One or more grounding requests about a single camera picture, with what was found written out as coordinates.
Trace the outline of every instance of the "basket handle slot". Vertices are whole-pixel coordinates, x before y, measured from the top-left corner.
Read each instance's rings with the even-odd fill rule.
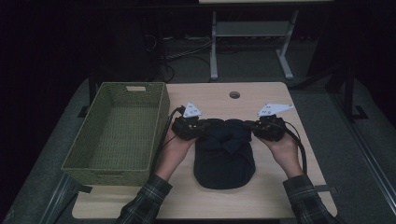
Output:
[[[97,177],[104,178],[104,177],[114,177],[114,178],[123,178],[124,172],[93,172]]]
[[[146,87],[139,87],[139,86],[127,86],[127,91],[146,91]]]

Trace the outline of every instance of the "hand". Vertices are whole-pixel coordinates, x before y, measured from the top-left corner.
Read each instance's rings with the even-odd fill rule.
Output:
[[[297,143],[288,133],[285,133],[278,142],[259,139],[270,148],[275,161],[282,167],[288,178],[304,174],[298,160]]]
[[[163,148],[163,156],[155,174],[168,181],[195,141],[196,138],[189,141],[182,140],[169,128],[164,140],[166,145]]]

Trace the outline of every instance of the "wicker basket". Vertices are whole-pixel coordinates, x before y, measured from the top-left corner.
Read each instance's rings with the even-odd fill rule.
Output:
[[[62,170],[84,185],[144,185],[169,105],[164,83],[103,83]]]

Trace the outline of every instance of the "light wood tabletop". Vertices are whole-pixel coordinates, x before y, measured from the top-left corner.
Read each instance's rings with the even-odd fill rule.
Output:
[[[291,104],[289,91],[280,82],[168,84],[170,110],[194,103],[203,111],[201,119],[256,120],[257,112],[269,104]],[[231,91],[240,98],[232,99]],[[303,124],[293,108],[278,114],[298,130],[306,150],[307,172],[313,184],[326,185],[315,154],[309,144]],[[251,146],[256,173],[238,189],[214,190],[199,185],[193,175],[194,146],[170,179],[173,188],[165,198],[158,218],[288,218],[294,217],[282,182],[286,175],[274,161],[271,152],[252,135]],[[90,194],[80,193],[73,208],[75,218],[116,218],[121,208],[131,201],[139,187],[93,186]],[[337,210],[329,191],[319,196],[336,215]]]

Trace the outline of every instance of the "plaid shirt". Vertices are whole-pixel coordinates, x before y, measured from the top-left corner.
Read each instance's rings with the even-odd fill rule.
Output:
[[[307,175],[298,175],[283,182],[298,223],[340,223],[322,203]]]
[[[295,176],[283,182],[283,185],[298,223],[339,223],[327,211],[307,175]],[[116,223],[154,223],[160,206],[171,188],[170,184],[154,175],[134,200],[122,208]]]

